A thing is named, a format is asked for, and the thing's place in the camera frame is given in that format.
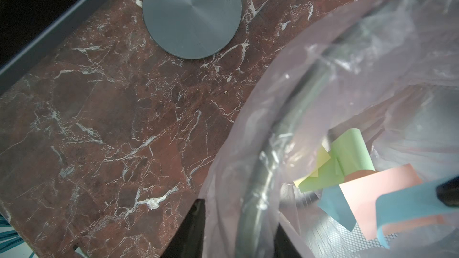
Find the blue sticky note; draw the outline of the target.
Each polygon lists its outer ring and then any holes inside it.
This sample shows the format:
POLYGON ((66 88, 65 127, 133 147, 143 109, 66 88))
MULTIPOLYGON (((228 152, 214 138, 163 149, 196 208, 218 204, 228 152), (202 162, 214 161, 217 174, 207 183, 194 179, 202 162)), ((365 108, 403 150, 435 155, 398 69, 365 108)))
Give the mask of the blue sticky note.
POLYGON ((459 178, 418 185, 382 185, 368 177, 324 189, 319 208, 348 231, 358 226, 366 240, 388 247, 386 235, 437 224, 459 210, 459 178))

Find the pink sticky note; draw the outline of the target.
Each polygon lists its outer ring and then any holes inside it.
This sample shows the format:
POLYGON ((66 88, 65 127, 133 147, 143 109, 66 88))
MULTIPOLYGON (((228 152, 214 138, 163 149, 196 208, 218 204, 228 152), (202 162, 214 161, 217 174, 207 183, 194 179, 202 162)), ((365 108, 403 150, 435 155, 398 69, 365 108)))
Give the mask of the pink sticky note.
POLYGON ((407 164, 339 187, 365 238, 389 248, 386 235, 445 223, 442 215, 447 207, 435 191, 441 182, 423 182, 407 164))

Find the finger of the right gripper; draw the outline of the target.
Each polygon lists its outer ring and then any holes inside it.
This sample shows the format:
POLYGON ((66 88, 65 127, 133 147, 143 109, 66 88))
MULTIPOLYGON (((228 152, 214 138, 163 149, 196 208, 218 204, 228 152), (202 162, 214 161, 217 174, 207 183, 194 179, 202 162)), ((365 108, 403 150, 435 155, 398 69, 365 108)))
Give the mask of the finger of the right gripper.
POLYGON ((448 207, 459 206, 459 177, 456 176, 436 187, 436 196, 448 207))

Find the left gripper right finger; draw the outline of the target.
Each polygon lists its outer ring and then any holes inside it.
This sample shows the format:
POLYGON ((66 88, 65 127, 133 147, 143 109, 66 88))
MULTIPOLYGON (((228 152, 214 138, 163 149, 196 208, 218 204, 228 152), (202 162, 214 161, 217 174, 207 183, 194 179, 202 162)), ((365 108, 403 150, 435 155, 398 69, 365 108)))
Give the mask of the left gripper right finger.
POLYGON ((274 258, 302 258, 281 224, 274 238, 274 258))

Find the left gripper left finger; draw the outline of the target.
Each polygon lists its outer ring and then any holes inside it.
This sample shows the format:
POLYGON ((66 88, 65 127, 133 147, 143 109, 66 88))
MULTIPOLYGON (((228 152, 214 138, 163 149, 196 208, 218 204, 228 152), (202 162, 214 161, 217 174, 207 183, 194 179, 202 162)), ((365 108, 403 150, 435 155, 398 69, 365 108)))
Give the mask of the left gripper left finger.
POLYGON ((201 258, 203 253, 206 206, 196 199, 161 258, 201 258))

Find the green sticky note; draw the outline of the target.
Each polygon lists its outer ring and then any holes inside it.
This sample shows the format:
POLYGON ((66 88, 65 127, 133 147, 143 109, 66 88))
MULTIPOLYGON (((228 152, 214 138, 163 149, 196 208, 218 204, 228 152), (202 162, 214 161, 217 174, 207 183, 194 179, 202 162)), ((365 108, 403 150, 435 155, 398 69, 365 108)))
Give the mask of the green sticky note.
POLYGON ((319 168, 319 177, 306 178, 298 187, 301 192, 329 188, 375 173, 361 131, 345 131, 334 140, 328 151, 331 159, 319 168))

